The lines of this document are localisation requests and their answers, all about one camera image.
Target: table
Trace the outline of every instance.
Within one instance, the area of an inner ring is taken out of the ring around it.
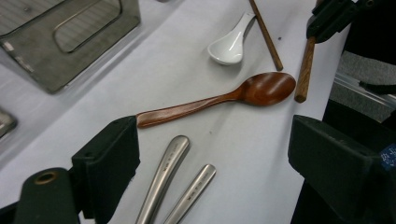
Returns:
[[[248,77],[276,70],[256,21],[240,64],[209,59],[206,47],[232,30],[244,11],[252,11],[248,1],[139,4],[140,26],[57,94],[44,93],[18,70],[0,64],[0,106],[19,120],[17,129],[0,141],[0,207],[16,202],[23,181],[35,172],[70,168],[71,156],[114,119],[225,93]],[[262,0],[257,5],[283,72],[297,80],[315,1]],[[347,30],[316,46],[303,104],[292,95],[267,107],[228,103],[138,130],[141,164],[111,223],[134,223],[158,162],[180,134],[190,138],[191,149],[155,223],[164,222],[207,163],[217,167],[217,175],[184,223],[290,223],[303,184],[288,163],[292,116],[322,118],[346,35]]]

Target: chopstick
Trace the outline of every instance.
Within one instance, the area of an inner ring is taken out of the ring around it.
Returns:
[[[311,78],[311,68],[316,42],[317,40],[314,36],[306,40],[303,62],[301,64],[300,75],[298,76],[296,91],[294,93],[294,100],[300,104],[306,100],[308,94],[309,78]]]
[[[250,5],[253,9],[254,14],[256,14],[257,22],[259,23],[260,29],[262,30],[262,36],[264,36],[265,42],[267,43],[268,49],[270,50],[271,57],[274,61],[275,67],[277,71],[282,71],[283,64],[280,61],[279,55],[277,55],[276,48],[271,39],[270,34],[268,33],[267,28],[265,27],[264,20],[262,19],[262,15],[260,14],[259,9],[256,6],[254,0],[249,0]]]

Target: metal handle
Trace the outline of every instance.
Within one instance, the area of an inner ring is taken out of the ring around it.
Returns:
[[[140,210],[136,224],[152,223],[173,175],[190,148],[188,137],[179,135],[170,142],[163,154],[148,194]]]
[[[216,168],[211,165],[205,165],[201,172],[191,182],[190,186],[184,192],[175,208],[172,210],[164,224],[176,224],[187,214],[198,197],[204,192],[206,186],[210,183],[216,174]]]

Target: screw hole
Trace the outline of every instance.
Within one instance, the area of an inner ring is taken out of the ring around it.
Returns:
[[[35,184],[37,185],[45,185],[49,182],[52,182],[58,176],[57,172],[46,172],[40,175],[38,178],[35,179]]]
[[[373,4],[374,4],[374,0],[368,0],[368,1],[366,2],[366,6],[367,6],[367,7],[372,7]]]

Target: metal spoon handle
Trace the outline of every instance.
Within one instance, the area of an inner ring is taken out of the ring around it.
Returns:
[[[165,109],[143,112],[136,115],[137,127],[147,128],[174,119],[180,119],[212,105],[218,105],[220,103],[234,100],[234,98],[235,97],[233,95],[224,94],[184,105],[176,105]]]
[[[188,137],[179,135],[170,142],[163,154],[157,172],[151,182],[148,194],[140,210],[136,224],[146,224],[154,221],[154,217],[160,206],[173,175],[183,161],[190,148]]]
[[[216,174],[216,168],[211,165],[205,165],[201,172],[191,182],[190,186],[184,192],[175,208],[172,210],[164,224],[176,224],[187,214],[198,197],[204,192],[207,185]]]

